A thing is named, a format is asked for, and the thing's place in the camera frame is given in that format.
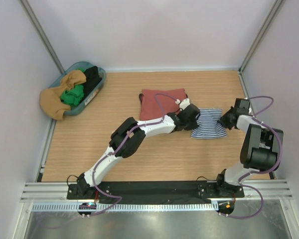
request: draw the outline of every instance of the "striped cloth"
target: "striped cloth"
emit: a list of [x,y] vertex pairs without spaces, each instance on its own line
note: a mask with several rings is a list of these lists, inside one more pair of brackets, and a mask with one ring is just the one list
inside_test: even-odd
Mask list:
[[213,139],[226,137],[227,133],[217,121],[222,116],[221,109],[199,109],[198,128],[194,129],[191,138]]

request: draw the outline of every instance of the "red towel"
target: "red towel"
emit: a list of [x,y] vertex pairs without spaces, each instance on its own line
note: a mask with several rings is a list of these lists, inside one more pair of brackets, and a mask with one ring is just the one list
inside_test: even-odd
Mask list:
[[[157,93],[164,93],[169,96],[179,99],[180,101],[187,98],[185,89],[176,89],[171,91],[157,91],[157,90],[142,90],[142,103],[140,120],[152,120],[163,116],[162,111],[154,98]],[[169,97],[157,95],[157,99],[164,108],[165,114],[169,112],[175,112],[179,109],[179,106],[175,101]]]

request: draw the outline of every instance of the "clothing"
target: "clothing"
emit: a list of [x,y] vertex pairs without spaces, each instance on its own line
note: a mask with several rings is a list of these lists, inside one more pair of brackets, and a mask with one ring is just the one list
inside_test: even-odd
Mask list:
[[85,72],[85,70],[83,68],[78,68],[76,70],[82,71],[83,73]]
[[41,91],[40,106],[42,110],[55,120],[63,120],[63,113],[70,111],[71,107],[62,103],[60,96],[65,90],[72,90],[75,85],[85,82],[86,77],[81,71],[71,71],[61,79],[60,86]]
[[[160,118],[163,116],[163,113],[155,99],[155,94],[163,93],[179,99],[180,101],[187,98],[185,89],[176,89],[170,91],[157,91],[157,90],[142,90],[142,103],[141,103],[141,113],[140,120],[152,120]],[[161,103],[165,113],[176,112],[179,110],[179,106],[173,101],[173,99],[157,95],[157,99]]]
[[82,85],[76,85],[72,90],[68,91],[65,90],[60,99],[63,103],[75,107],[80,104],[80,100],[83,98],[83,86]]
[[84,89],[84,98],[81,102],[88,97],[88,95],[95,89],[95,87],[100,83],[102,78],[99,76],[99,69],[97,66],[93,66],[84,71],[84,75],[86,77],[86,82],[83,85]]
[[198,128],[193,129],[190,137],[200,139],[213,139],[226,137],[227,133],[217,121],[222,116],[221,109],[199,109],[200,116],[197,120]]

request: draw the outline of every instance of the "white wall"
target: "white wall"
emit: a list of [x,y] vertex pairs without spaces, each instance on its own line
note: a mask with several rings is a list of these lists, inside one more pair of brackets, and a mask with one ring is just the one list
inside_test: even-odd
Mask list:
[[39,93],[60,73],[17,0],[0,1],[0,239],[11,236],[49,123]]
[[[299,208],[299,0],[285,2],[244,76],[250,96],[275,98],[259,118],[285,133],[277,175],[288,180]],[[253,105],[259,110],[265,102]]]
[[64,68],[241,65],[274,0],[29,0]]

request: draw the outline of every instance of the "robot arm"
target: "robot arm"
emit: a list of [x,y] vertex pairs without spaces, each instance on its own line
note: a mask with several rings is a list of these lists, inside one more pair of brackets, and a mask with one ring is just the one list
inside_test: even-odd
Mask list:
[[[236,99],[235,106],[231,107],[219,120],[224,128],[231,130],[234,127],[246,134],[240,152],[240,162],[231,168],[224,169],[216,180],[219,190],[224,190],[223,193],[228,191],[228,195],[236,192],[240,183],[251,177],[251,172],[266,171],[272,168],[278,158],[279,145],[277,138],[266,127],[253,120],[253,116],[249,115],[249,109],[249,100]],[[280,129],[274,130],[282,142],[283,131]],[[250,173],[249,176],[239,180],[248,173]]]
[[103,177],[123,158],[132,156],[145,138],[180,130],[192,130],[198,127],[196,122],[199,108],[189,99],[179,104],[180,112],[168,113],[163,118],[148,121],[136,121],[133,117],[126,119],[111,135],[111,141],[102,157],[91,169],[82,173],[77,179],[77,194],[86,195],[91,187],[99,185]]

